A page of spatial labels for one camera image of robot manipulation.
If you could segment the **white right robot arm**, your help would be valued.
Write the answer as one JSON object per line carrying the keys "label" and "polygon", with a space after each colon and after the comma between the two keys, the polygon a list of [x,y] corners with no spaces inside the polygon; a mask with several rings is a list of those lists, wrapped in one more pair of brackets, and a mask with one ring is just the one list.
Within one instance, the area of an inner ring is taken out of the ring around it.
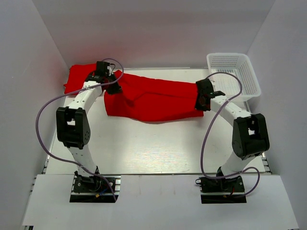
{"label": "white right robot arm", "polygon": [[[195,108],[204,112],[213,111],[215,115],[209,124],[201,147],[201,172],[204,177],[217,180],[217,187],[228,191],[234,185],[234,177],[246,171],[246,166],[270,147],[266,120],[262,114],[252,114],[232,102],[225,93],[215,91],[212,82],[204,79],[196,82],[197,99]],[[203,167],[203,155],[209,132],[217,117],[222,117],[233,128],[232,153],[219,168],[220,175],[209,176]]]}

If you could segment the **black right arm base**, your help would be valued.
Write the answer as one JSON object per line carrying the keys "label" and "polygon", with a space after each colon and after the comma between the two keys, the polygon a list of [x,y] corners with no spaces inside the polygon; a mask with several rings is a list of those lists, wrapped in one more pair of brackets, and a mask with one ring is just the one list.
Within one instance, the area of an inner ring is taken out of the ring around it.
{"label": "black right arm base", "polygon": [[195,184],[200,186],[202,204],[243,204],[247,202],[241,176],[219,180],[200,177],[195,180]]}

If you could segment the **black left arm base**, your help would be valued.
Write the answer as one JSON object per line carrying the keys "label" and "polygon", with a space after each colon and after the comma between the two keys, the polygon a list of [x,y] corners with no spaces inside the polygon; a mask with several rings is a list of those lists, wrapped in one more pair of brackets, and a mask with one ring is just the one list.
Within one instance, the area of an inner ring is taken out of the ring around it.
{"label": "black left arm base", "polygon": [[115,203],[120,192],[121,176],[107,176],[107,182],[100,177],[75,175],[71,188],[70,203]]}

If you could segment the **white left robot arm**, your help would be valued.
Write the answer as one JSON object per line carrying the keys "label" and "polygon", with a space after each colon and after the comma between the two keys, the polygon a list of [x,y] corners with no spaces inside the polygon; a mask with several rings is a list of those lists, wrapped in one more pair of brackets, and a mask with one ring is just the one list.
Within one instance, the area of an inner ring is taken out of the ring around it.
{"label": "white left robot arm", "polygon": [[59,107],[56,111],[58,140],[63,143],[72,154],[74,161],[78,163],[75,175],[80,182],[85,182],[85,186],[90,191],[97,191],[101,187],[101,179],[97,176],[99,169],[88,147],[91,130],[87,113],[103,91],[122,92],[111,66],[115,64],[98,61],[96,69],[87,75],[82,90],[77,93],[74,100],[66,107]]}

